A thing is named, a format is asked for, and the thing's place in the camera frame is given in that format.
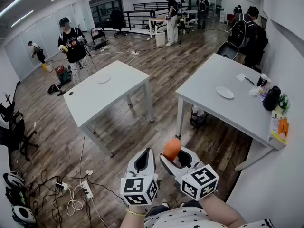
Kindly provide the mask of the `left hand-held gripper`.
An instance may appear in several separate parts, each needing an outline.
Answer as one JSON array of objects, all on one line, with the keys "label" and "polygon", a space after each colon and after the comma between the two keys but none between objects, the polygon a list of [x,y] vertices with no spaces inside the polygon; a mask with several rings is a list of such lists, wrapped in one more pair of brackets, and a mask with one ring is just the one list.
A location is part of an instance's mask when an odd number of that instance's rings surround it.
[{"label": "left hand-held gripper", "polygon": [[[135,175],[145,170],[148,175]],[[120,194],[127,206],[151,205],[159,189],[156,164],[151,148],[138,152],[128,163],[127,176],[121,178]]]}]

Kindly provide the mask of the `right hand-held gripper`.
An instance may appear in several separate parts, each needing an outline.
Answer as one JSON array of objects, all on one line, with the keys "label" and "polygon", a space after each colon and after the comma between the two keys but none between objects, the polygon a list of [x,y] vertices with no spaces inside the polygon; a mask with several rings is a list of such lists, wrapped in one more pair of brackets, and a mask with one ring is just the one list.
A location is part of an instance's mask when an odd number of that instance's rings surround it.
[{"label": "right hand-held gripper", "polygon": [[164,154],[160,154],[162,165],[170,175],[174,176],[175,187],[183,195],[199,201],[217,190],[219,176],[209,164],[198,164],[200,159],[195,152],[181,147],[178,159],[181,166]]}]

